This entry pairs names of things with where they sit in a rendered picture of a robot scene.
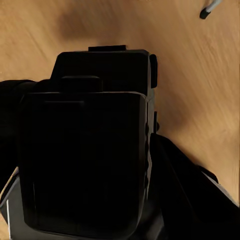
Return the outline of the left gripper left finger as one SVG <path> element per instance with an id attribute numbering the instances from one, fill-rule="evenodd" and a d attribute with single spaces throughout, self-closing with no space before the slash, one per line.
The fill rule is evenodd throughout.
<path id="1" fill-rule="evenodd" d="M 15 135 L 0 138 L 0 194 L 18 165 Z"/>

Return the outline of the digital camera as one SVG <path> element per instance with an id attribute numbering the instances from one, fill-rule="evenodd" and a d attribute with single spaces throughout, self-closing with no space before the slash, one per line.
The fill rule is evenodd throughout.
<path id="1" fill-rule="evenodd" d="M 158 60 L 145 49 L 62 52 L 50 79 L 0 82 L 24 222 L 44 234 L 127 240 L 147 203 Z"/>

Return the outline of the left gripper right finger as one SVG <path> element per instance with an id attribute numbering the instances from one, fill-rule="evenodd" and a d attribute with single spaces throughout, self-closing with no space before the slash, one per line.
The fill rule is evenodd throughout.
<path id="1" fill-rule="evenodd" d="M 240 240 L 240 209 L 170 139 L 149 152 L 167 240 Z"/>

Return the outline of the camera tripod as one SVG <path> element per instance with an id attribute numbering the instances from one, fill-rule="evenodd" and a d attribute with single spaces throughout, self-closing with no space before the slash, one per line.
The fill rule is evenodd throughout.
<path id="1" fill-rule="evenodd" d="M 206 19 L 211 11 L 221 2 L 222 0 L 213 0 L 213 2 L 200 12 L 200 17 Z"/>

